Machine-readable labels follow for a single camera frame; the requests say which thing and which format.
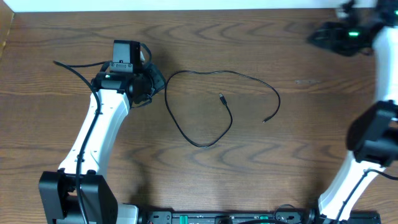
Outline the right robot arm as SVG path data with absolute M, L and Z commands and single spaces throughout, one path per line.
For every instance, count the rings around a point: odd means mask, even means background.
M 370 212 L 351 211 L 378 175 L 397 160 L 397 1 L 376 1 L 368 20 L 361 22 L 347 1 L 336 10 L 337 22 L 325 22 L 308 36 L 310 44 L 346 57 L 371 49 L 376 59 L 374 103 L 349 127 L 348 153 L 330 186 L 319 196 L 304 223 L 369 223 Z

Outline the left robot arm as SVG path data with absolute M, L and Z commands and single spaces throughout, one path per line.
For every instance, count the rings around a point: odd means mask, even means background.
M 85 84 L 90 107 L 78 137 L 55 172 L 45 171 L 39 193 L 48 223 L 139 223 L 135 205 L 118 203 L 107 181 L 116 136 L 131 109 L 146 106 L 165 87 L 149 48 L 115 40 L 113 58 L 100 62 Z

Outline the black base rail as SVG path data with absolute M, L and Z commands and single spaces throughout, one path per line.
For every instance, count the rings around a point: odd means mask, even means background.
M 175 211 L 166 208 L 139 209 L 137 224 L 240 224 L 240 223 L 335 223 L 314 209 L 281 205 L 274 211 Z

